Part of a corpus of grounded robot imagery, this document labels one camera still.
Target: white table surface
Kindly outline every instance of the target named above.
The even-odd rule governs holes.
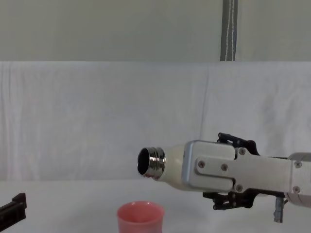
[[[19,192],[27,218],[6,233],[117,233],[116,211],[126,202],[151,200],[166,210],[163,233],[310,232],[311,209],[285,206],[273,222],[274,198],[258,197],[251,209],[213,211],[201,193],[176,190],[150,179],[119,181],[1,182],[0,204]]]

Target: bottle opening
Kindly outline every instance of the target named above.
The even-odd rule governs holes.
[[[137,159],[137,169],[140,175],[144,175],[148,168],[150,162],[150,154],[147,148],[143,148],[138,154]]]

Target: cup rim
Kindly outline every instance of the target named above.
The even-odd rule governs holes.
[[[151,221],[148,221],[148,222],[131,222],[131,221],[127,221],[127,220],[124,220],[123,218],[121,218],[119,215],[120,215],[120,211],[122,210],[122,208],[125,208],[129,205],[135,205],[135,204],[148,204],[148,205],[152,205],[152,206],[156,206],[160,209],[161,211],[161,215],[159,217],[157,217],[156,219],[154,220],[151,220]],[[122,221],[122,222],[125,222],[129,225],[148,225],[148,224],[152,224],[152,223],[156,223],[156,222],[159,222],[160,220],[163,219],[163,216],[165,214],[165,211],[164,211],[164,208],[163,206],[155,203],[155,202],[152,202],[152,201],[148,201],[148,200],[138,200],[138,201],[131,201],[131,202],[128,202],[124,205],[122,205],[118,211],[117,211],[117,217],[118,217],[118,220],[119,221]]]

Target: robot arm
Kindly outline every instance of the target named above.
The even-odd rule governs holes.
[[[276,222],[282,222],[288,201],[311,207],[311,153],[262,157],[254,141],[224,133],[218,137],[217,142],[143,148],[138,172],[181,190],[203,192],[213,200],[214,210],[251,208],[260,193],[276,197]]]

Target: gray wall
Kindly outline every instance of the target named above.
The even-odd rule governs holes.
[[[239,0],[238,61],[310,61],[311,1]]]
[[[218,61],[221,0],[1,0],[0,60]]]

